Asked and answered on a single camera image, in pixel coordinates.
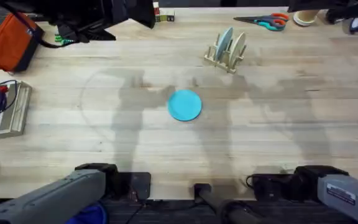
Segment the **black mount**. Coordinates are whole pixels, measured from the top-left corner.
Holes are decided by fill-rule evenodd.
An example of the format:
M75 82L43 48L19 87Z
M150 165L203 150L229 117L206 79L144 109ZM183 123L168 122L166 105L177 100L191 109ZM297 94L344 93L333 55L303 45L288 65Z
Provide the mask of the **black mount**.
M332 166L299 166L294 174L252 174L255 198L259 201L285 200L303 202L317 196L318 179L329 174L349 175L348 172Z
M223 199L214 194L209 184L195 184L193 189L195 203L209 205L222 224L278 224L254 212L244 201Z
M114 164L83 164L75 170L96 169L106 174L105 197L115 200L129 198L135 202L150 197L151 175L148 172L118 172Z

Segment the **blue plate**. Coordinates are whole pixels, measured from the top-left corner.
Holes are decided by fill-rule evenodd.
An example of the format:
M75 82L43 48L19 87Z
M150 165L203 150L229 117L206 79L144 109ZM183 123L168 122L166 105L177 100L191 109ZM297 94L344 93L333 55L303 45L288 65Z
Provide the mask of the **blue plate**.
M215 60L219 60L222 56L223 51L227 48L230 43L231 36L233 35L233 27L228 28L222 37L219 39L218 47L216 48Z
M201 99L191 90L178 90L168 100L170 115L179 121L191 121L201 113Z

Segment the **wooden tabletop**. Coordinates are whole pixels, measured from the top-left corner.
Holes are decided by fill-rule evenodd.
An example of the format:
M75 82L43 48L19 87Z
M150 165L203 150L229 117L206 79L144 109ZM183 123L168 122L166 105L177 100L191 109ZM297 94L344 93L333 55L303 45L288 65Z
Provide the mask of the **wooden tabletop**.
M0 197L18 197L87 162L152 174L152 198L191 198L209 182L230 197L250 195L254 172L305 164L358 178L358 35L289 21L283 32L234 21L285 8L175 9L150 30L134 21L109 29L115 42L39 47L13 78L32 92L23 136L0 140ZM41 24L53 41L54 27ZM218 32L245 32L237 75L203 60ZM0 71L0 81L11 79ZM173 119L172 91L203 100L190 122Z

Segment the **blue disc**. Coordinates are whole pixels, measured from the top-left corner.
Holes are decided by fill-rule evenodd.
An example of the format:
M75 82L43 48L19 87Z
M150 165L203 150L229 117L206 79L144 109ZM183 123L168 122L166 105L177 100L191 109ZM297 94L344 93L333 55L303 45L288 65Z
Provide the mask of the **blue disc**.
M179 121L191 121L201 113L201 99L191 90L178 90L168 100L170 115Z

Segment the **scissors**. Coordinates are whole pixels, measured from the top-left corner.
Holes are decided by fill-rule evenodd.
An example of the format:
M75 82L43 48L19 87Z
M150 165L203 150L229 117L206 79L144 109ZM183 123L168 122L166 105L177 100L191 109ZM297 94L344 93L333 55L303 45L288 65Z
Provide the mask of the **scissors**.
M258 24L272 31L281 31L284 30L289 17L286 14L273 13L268 16L235 17L234 20Z

